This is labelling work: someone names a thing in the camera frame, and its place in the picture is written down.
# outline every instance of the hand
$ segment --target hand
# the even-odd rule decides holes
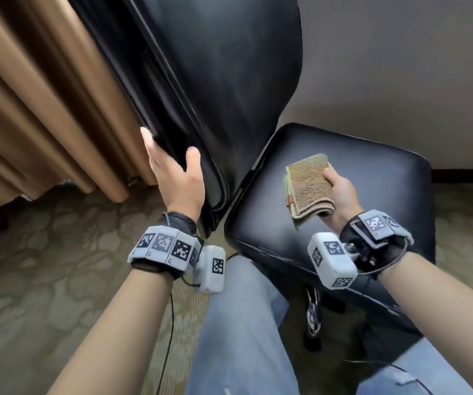
[[[205,201],[198,148],[187,149],[187,170],[184,172],[181,166],[156,144],[147,128],[141,127],[141,135],[167,212],[183,213],[197,223]]]
[[[365,210],[359,205],[357,192],[352,183],[345,177],[339,176],[331,164],[328,164],[322,175],[333,186],[332,199],[335,204],[333,215],[323,220],[334,232],[341,234],[348,221]]]

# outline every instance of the chair seat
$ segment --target chair seat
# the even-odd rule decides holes
[[[427,160],[400,148],[294,123],[275,133],[249,185],[233,205],[225,224],[229,244],[270,268],[315,282],[306,247],[314,233],[331,230],[317,216],[302,224],[291,219],[283,178],[286,166],[317,153],[327,154],[335,170],[351,180],[363,208],[387,212],[412,233],[417,251],[434,262]],[[377,281],[366,283],[365,277],[359,278],[352,289],[394,304]]]

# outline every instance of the brown curtain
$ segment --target brown curtain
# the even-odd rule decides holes
[[[0,0],[0,206],[70,180],[156,184],[139,119],[67,0]]]

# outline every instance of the white wall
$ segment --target white wall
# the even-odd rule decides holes
[[[473,168],[473,0],[299,0],[304,60],[281,123]]]

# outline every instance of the brown towel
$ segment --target brown towel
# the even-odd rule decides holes
[[[328,157],[316,154],[286,167],[286,204],[293,219],[329,215],[335,211],[332,185],[322,176],[327,166]]]

